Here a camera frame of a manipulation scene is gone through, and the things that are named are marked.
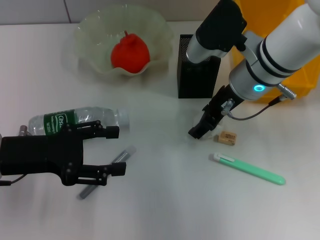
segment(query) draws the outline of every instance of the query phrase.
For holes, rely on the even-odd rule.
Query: black mesh container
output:
[[[221,58],[211,56],[201,63],[188,60],[186,51],[192,34],[180,35],[177,83],[180,99],[212,98]]]

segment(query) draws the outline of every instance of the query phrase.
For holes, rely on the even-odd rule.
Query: red apple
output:
[[[145,42],[136,34],[128,34],[114,46],[111,53],[111,63],[115,68],[123,68],[129,73],[136,74],[150,62],[150,54]]]

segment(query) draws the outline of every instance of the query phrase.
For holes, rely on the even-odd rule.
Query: yellow container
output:
[[[271,33],[294,9],[305,3],[304,0],[235,0],[235,2],[247,21],[245,30],[253,31],[263,38]],[[244,59],[235,47],[232,49],[232,55],[235,66]],[[284,80],[283,84],[301,98],[308,95],[310,90],[317,86],[319,74],[320,56]],[[280,91],[274,88],[257,102],[268,103],[280,94]]]

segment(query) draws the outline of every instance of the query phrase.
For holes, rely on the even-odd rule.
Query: clear wavy bowl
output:
[[[114,68],[111,64],[111,52],[125,36],[124,31],[138,35],[149,49],[150,62],[138,73]],[[151,65],[168,61],[173,36],[166,20],[157,11],[139,5],[113,4],[88,15],[79,23],[74,32],[75,51],[100,74],[134,76]]]

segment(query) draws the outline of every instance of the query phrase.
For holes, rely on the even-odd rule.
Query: white wall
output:
[[[140,4],[159,11],[167,21],[204,20],[219,0],[66,0],[73,23],[110,3]]]
[[[0,0],[0,25],[69,23],[64,0]]]

